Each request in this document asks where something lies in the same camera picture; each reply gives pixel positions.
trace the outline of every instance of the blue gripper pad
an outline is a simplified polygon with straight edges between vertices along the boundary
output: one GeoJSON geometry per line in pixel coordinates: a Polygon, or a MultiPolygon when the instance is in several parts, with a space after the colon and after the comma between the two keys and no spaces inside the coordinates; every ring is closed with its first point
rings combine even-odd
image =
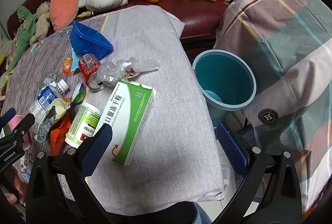
{"type": "Polygon", "coordinates": [[[80,174],[83,179],[87,176],[91,176],[95,171],[100,159],[112,140],[112,135],[111,126],[104,124],[95,136],[89,138],[94,138],[94,141],[81,159],[80,174]]]}
{"type": "Polygon", "coordinates": [[[226,123],[220,122],[217,126],[216,133],[217,139],[222,149],[225,151],[234,172],[245,178],[248,174],[248,158],[230,134],[226,123]]]}

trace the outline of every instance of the embroidered logo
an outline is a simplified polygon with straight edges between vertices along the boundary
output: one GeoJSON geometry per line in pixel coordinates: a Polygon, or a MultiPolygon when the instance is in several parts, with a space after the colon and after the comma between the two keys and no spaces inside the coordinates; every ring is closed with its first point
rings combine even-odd
{"type": "Polygon", "coordinates": [[[264,109],[258,114],[258,119],[267,126],[273,126],[278,122],[279,116],[275,110],[264,109]]]}

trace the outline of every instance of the bottle label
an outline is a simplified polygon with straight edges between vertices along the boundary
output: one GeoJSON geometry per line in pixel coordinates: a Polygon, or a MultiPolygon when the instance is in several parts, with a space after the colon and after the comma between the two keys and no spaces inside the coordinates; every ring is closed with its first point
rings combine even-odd
{"type": "Polygon", "coordinates": [[[44,110],[46,110],[47,107],[55,99],[56,99],[56,95],[52,92],[52,90],[48,86],[45,87],[37,97],[38,102],[44,108],[44,110]]]}

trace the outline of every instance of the orange plastic bag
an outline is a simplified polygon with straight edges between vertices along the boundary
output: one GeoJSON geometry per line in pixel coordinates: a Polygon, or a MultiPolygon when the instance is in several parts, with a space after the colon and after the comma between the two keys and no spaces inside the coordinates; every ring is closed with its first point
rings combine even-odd
{"type": "Polygon", "coordinates": [[[70,118],[68,116],[68,113],[66,113],[62,119],[59,128],[56,128],[51,131],[49,139],[51,142],[52,156],[59,154],[61,146],[64,143],[66,133],[69,131],[70,126],[71,126],[70,118]]]}

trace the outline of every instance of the blue paper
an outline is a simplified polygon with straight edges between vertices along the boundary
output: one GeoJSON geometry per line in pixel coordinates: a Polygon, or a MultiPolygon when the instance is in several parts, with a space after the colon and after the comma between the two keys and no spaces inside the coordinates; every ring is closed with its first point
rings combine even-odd
{"type": "Polygon", "coordinates": [[[72,71],[78,69],[78,61],[80,60],[80,58],[82,57],[82,55],[76,54],[74,52],[74,50],[71,50],[71,57],[73,59],[73,63],[71,65],[70,71],[72,72],[72,71]]]}

